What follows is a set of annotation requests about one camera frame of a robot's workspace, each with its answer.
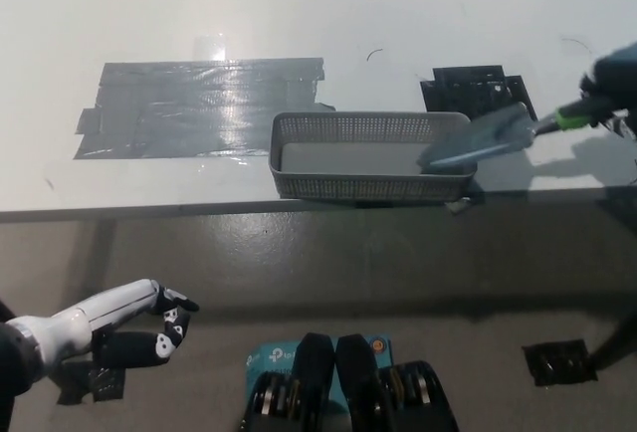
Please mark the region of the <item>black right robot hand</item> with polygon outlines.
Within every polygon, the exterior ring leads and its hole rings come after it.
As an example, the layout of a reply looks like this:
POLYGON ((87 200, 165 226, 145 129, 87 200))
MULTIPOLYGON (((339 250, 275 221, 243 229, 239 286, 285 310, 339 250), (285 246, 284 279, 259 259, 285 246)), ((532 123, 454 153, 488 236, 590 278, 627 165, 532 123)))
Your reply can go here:
POLYGON ((598 99, 591 126, 604 125, 636 141, 636 43, 597 59, 580 81, 584 98, 598 99))

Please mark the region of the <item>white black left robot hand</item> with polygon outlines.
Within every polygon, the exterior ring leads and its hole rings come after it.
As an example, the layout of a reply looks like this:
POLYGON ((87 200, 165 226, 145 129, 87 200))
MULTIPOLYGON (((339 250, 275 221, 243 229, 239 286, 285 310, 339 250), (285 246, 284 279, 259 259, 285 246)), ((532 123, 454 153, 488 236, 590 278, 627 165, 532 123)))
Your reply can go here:
POLYGON ((199 306, 158 282, 142 279, 95 294, 51 317, 22 316, 8 325, 28 343, 38 379, 63 360, 92 352, 104 368, 152 367, 169 360, 199 306), (161 316, 164 331, 117 329, 142 313, 161 316))

